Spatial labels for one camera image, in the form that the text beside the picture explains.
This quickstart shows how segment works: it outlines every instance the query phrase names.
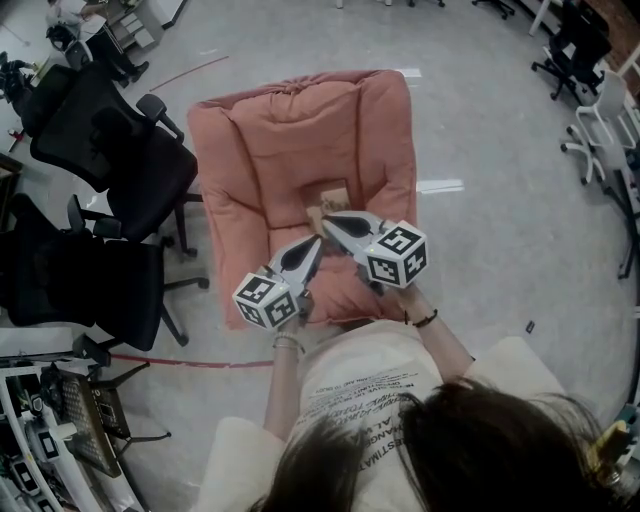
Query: pink chair cushion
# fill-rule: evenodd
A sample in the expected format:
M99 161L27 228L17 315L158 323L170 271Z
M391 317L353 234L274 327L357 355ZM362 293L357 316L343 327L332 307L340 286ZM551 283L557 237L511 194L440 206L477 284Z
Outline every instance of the pink chair cushion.
M411 104L398 72L295 78L198 103L188 122L231 328L247 325L231 299L245 275L311 233L303 187L342 179L352 209L416 223ZM355 272L351 258L323 258L310 323L402 318Z

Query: red line on floor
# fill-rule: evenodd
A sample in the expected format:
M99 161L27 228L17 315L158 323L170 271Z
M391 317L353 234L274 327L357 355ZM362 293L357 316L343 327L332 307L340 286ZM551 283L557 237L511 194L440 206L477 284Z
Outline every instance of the red line on floor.
M138 361L140 363L164 364L167 366L190 366L192 368L265 368L273 366L273 361L253 361L249 363L199 363L197 361L175 361L173 359L154 359L152 357L111 354L113 359Z
M189 71L185 71L184 73L180 73L178 76L174 76L173 78L170 78L166 82L162 82L160 85L156 85L154 88L149 89L149 92L153 92L156 89L160 89L160 87L162 87L163 85L167 85L169 82L173 82L174 80L177 80L178 78L183 77L184 75L188 75L189 73L193 73L194 71L202 69L205 66L209 66L211 64L215 64L216 62L220 62L221 60L228 59L228 58L229 58L229 56L226 55L225 57L220 57L219 59L212 60L211 62L207 62L205 64L201 64L200 66L198 66L196 68L193 68L193 69L191 69Z

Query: white t-shirt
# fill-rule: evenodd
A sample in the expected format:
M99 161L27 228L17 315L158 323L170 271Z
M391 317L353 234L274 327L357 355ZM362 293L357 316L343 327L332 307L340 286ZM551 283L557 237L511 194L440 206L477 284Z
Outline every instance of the white t-shirt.
M49 7L47 12L47 25L52 27L58 23L76 27L79 31L80 41L87 41L100 32L107 22L99 14L92 14L83 18L80 15L82 8L87 3L84 0L58 0Z
M556 378L521 338L505 338L478 357L467 376L516 396L561 393ZM354 512L420 510L398 455L399 394L425 399L442 378L418 332L380 321L322 343L300 364L302 392L295 437L329 415L345 429L364 428ZM285 443L239 418L225 418L200 490L198 512L246 512L269 492Z

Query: gray floor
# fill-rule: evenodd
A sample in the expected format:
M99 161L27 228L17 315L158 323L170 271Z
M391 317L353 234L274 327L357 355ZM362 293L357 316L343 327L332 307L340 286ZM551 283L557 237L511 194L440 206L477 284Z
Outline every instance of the gray floor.
M569 392L610 418L627 392L633 354L634 290L616 280L626 237L598 187L580 185L579 162L558 149L575 105L568 96L552 102L550 80L529 69L541 59L545 37L527 35L530 19L521 11L505 22L467 0L449 0L445 9L425 0L413 10L402 1L345 4L339 11L331 0L189 0L126 97L134 102L228 55L157 91L186 127L194 102L265 82L329 69L420 68L422 78L408 79L419 179L464 181L462 192L418 198L432 258L423 290L472 352L522 335ZM60 192L71 186L89 202L87 187L69 180L58 181ZM169 253L170 278L214 272L204 212L188 208L200 255L181 264ZM224 329L217 299L215 287L173 293L191 343L178 347L162 326L151 356L269 359L264 335ZM531 335L524 332L529 320L536 322ZM137 428L173 432L126 457L154 510L191 507L218 420L233 414L259 421L268 379L264 368L154 365L125 386Z

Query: black shoe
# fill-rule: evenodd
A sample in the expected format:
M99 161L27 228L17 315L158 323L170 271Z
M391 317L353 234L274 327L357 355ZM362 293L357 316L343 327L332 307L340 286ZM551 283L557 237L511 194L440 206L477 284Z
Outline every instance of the black shoe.
M136 74L135 75L131 75L129 78L135 84L140 79L140 77L142 76L142 73L144 73L147 69L149 69L149 62L148 61L144 61L142 64L140 64L138 67L136 67Z

